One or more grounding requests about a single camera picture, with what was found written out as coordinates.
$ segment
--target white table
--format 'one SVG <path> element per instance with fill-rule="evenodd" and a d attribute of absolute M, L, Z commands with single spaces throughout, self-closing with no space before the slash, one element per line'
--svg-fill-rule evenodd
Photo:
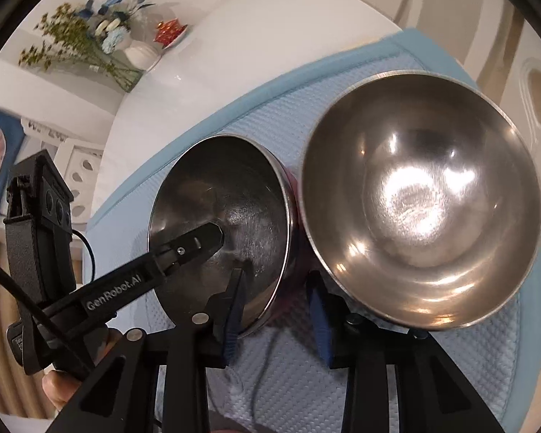
<path fill-rule="evenodd" d="M 92 213 L 139 166 L 257 86 L 400 28 L 359 0 L 230 0 L 124 97 L 104 149 Z"/>

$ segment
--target green plant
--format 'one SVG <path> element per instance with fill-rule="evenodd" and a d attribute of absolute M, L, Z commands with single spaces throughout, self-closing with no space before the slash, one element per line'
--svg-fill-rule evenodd
<path fill-rule="evenodd" d="M 51 16 L 44 14 L 35 29 L 41 30 L 47 41 L 41 47 L 24 49 L 19 65 L 40 67 L 45 71 L 52 66 L 84 64 L 96 67 L 116 80 L 126 92 L 130 92 L 142 76 L 142 72 L 105 54 L 98 40 L 89 35 L 87 21 L 76 14 L 70 3 L 64 3 Z"/>

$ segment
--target camera lens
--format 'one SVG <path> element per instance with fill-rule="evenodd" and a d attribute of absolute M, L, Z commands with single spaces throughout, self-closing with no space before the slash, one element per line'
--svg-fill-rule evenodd
<path fill-rule="evenodd" d="M 46 210 L 48 213 L 52 213 L 52 206 L 54 205 L 54 199 L 52 198 L 52 192 L 46 192 Z"/>
<path fill-rule="evenodd" d="M 62 224 L 62 219 L 64 218 L 64 209 L 62 208 L 62 202 L 59 200 L 56 202 L 56 219 L 58 223 Z"/>

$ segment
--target dark metal bowl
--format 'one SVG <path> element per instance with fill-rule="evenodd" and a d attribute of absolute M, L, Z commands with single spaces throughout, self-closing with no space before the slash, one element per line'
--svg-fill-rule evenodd
<path fill-rule="evenodd" d="M 462 327 L 500 309 L 540 237 L 517 129 L 479 92 L 423 72 L 377 75 L 339 98 L 310 138 L 300 192 L 334 280 L 408 327 Z"/>
<path fill-rule="evenodd" d="M 263 324 L 293 271 L 298 214 L 287 173 L 265 148 L 235 135 L 192 146 L 170 170 L 154 203 L 149 249 L 206 222 L 219 225 L 224 245 L 206 262 L 191 262 L 156 289 L 166 314 L 202 311 L 223 292 L 237 262 L 247 262 L 243 333 Z"/>

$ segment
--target brown striped curtain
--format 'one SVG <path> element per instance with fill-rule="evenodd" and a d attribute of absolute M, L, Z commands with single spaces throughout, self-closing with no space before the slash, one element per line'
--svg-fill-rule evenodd
<path fill-rule="evenodd" d="M 80 275 L 80 262 L 74 262 Z M 6 246 L 0 243 L 0 266 L 8 272 Z M 26 376 L 6 344 L 6 329 L 19 319 L 16 301 L 0 286 L 0 412 L 35 419 L 52 418 L 54 407 L 42 391 L 42 373 Z"/>

